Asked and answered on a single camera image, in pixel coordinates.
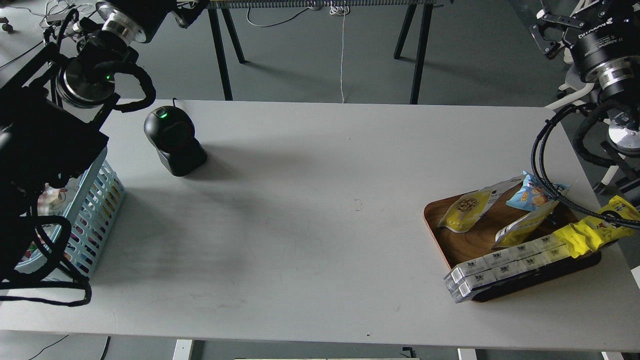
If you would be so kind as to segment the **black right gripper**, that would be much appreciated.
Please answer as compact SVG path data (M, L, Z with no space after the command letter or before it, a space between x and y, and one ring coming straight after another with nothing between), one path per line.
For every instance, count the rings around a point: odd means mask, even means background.
M550 12L547 4L529 32L548 59L567 49L581 82L615 84L639 65L639 2L595 0L574 14Z

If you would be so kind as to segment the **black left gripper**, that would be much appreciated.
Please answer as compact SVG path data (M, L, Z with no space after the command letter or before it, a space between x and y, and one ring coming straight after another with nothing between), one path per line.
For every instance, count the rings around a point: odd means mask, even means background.
M115 34L124 43L152 41L167 15L172 14L180 28L189 28L211 3L210 0L101 0L96 11L104 20L102 30Z

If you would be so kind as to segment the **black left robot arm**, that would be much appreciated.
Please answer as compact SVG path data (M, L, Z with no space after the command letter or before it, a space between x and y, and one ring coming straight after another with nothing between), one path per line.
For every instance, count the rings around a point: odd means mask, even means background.
M73 224L63 215L39 215L46 186L61 189L80 177L106 149L101 132L110 112L136 112L154 104L157 91L137 65L131 43L150 43L168 14L188 28L208 0L104 0L94 5L103 19L80 19L84 45L75 57L62 41L79 11L71 7L54 41L1 88L1 288L82 290L80 300L3 295L3 302L53 306L87 305L89 278L69 259Z

